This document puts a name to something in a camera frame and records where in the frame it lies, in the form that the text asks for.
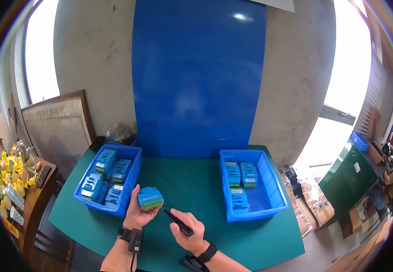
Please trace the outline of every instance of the white cup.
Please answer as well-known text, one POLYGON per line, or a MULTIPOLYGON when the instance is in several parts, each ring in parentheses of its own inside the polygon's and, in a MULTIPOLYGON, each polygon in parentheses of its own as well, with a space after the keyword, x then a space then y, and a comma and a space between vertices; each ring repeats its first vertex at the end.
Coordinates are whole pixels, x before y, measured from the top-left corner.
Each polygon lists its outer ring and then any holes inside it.
POLYGON ((15 209, 14 206, 12 206, 11 211, 9 212, 9 215, 11 216, 12 219, 15 220, 15 222, 19 223, 20 226, 23 226, 24 223, 24 218, 21 216, 18 211, 15 209))

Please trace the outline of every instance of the green cabinet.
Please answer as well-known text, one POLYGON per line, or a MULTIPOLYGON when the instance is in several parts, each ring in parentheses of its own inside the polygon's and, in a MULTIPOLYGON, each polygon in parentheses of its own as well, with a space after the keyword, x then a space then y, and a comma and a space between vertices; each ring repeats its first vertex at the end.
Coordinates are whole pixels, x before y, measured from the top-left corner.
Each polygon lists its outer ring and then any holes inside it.
POLYGON ((320 188, 335 210, 334 217, 324 224, 323 228, 348 213, 382 174, 382 168, 370 160, 369 155, 359 151, 351 139, 347 141, 340 156, 319 182, 320 188))

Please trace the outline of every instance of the white bottle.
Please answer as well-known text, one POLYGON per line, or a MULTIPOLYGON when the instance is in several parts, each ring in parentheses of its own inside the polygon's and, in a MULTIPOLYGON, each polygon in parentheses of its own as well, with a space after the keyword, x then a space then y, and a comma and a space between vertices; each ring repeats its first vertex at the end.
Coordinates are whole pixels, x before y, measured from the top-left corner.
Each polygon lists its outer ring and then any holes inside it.
POLYGON ((5 188, 4 193, 6 193, 9 199, 21 210, 24 211, 24 205, 21 203, 20 199, 18 199, 13 192, 9 188, 5 188))
POLYGON ((12 187, 11 183, 8 183, 8 190, 10 190, 22 204, 24 204, 24 198, 12 187))

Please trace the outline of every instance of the green table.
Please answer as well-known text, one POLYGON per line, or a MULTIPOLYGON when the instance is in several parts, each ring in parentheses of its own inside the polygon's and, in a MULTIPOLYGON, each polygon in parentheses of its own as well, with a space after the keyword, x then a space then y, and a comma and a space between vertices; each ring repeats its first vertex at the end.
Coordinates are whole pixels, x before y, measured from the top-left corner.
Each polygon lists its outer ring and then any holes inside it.
MULTIPOLYGON (((264 150, 276 169, 265 146, 264 150)), ((59 230, 79 244, 106 256, 112 248, 123 219, 88 209, 73 198, 80 179, 95 156, 87 150, 65 182, 49 216, 59 230)), ((287 196, 278 171, 275 171, 287 196)), ((165 199, 165 208, 192 212, 206 227, 205 239, 250 270, 263 269, 305 252, 297 220, 288 197, 288 209, 271 219, 227 223, 219 171, 219 159, 156 158, 143 156, 138 181, 141 187, 155 186, 165 199)), ((185 271, 179 260, 188 254, 176 242, 169 220, 159 214, 144 227, 144 248, 138 268, 153 272, 185 271)))

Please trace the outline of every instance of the blue backdrop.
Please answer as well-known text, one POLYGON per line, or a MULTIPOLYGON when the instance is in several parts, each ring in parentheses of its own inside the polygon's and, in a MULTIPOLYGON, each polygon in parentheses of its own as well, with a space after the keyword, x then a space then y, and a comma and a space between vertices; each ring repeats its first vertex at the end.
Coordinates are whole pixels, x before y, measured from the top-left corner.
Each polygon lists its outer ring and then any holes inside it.
POLYGON ((265 6, 136 0, 132 73, 145 155, 247 148, 263 71, 265 6))

